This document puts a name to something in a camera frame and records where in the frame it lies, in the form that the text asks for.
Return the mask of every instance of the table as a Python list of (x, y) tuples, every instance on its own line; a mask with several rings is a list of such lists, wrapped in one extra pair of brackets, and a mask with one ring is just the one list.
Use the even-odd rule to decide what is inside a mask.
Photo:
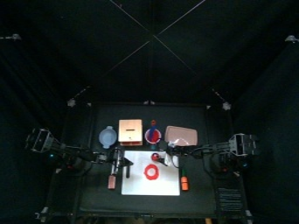
[[(227, 142), (233, 135), (230, 112), (219, 106), (206, 108), (194, 105), (126, 105), (99, 104), (93, 108), (71, 108), (62, 140), (67, 145), (86, 144), (94, 151), (103, 151), (99, 133), (113, 126), (118, 130), (121, 119), (142, 119), (143, 132), (157, 120), (157, 128), (165, 131), (169, 125), (198, 130), (198, 144)], [(150, 151), (150, 145), (127, 146), (130, 151)], [(70, 177), (74, 183), (61, 178), (65, 188), (74, 190), (75, 199), (63, 200), (67, 193), (54, 193), (52, 209), (77, 215), (135, 216), (135, 217), (217, 217), (215, 192), (203, 162), (194, 157), (181, 157), (181, 164), (190, 177), (190, 191), (181, 196), (122, 195), (122, 172), (117, 177), (117, 190), (109, 190), (110, 164), (94, 164), (87, 175)]]

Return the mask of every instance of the white mat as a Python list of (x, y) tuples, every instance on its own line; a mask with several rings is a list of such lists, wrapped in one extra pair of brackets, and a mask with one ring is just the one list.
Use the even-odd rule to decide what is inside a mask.
[(130, 178), (127, 178), (127, 168), (123, 170), (122, 194), (181, 195), (179, 169), (174, 167), (174, 164), (179, 166), (178, 157), (173, 157), (173, 164), (170, 156), (163, 153), (169, 164), (169, 166), (165, 166), (162, 163), (153, 161), (151, 156), (154, 153), (155, 151), (126, 151), (126, 158), (135, 164), (130, 167)]

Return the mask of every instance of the black fabric wall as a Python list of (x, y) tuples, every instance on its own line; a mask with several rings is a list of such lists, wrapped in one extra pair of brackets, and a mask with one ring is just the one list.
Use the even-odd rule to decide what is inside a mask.
[(62, 134), (67, 102), (18, 43), (0, 46), (0, 223), (32, 223), (51, 173), (40, 155), (24, 150), (24, 142), (34, 128)]
[(257, 134), (261, 141), (246, 178), (259, 223), (299, 223), (298, 59), (299, 45), (290, 44), (234, 109), (235, 131)]

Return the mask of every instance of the red ring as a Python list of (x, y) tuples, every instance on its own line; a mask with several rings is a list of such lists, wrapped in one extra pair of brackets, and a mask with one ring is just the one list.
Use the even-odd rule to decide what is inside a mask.
[[(150, 169), (154, 169), (154, 176), (149, 175), (149, 171)], [(146, 168), (145, 168), (145, 175), (150, 180), (158, 179), (159, 178), (159, 168), (157, 167), (155, 164), (150, 164)]]

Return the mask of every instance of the orange box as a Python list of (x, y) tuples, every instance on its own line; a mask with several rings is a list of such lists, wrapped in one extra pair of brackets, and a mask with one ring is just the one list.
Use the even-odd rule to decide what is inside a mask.
[(143, 121), (119, 120), (118, 141), (123, 146), (143, 145)]

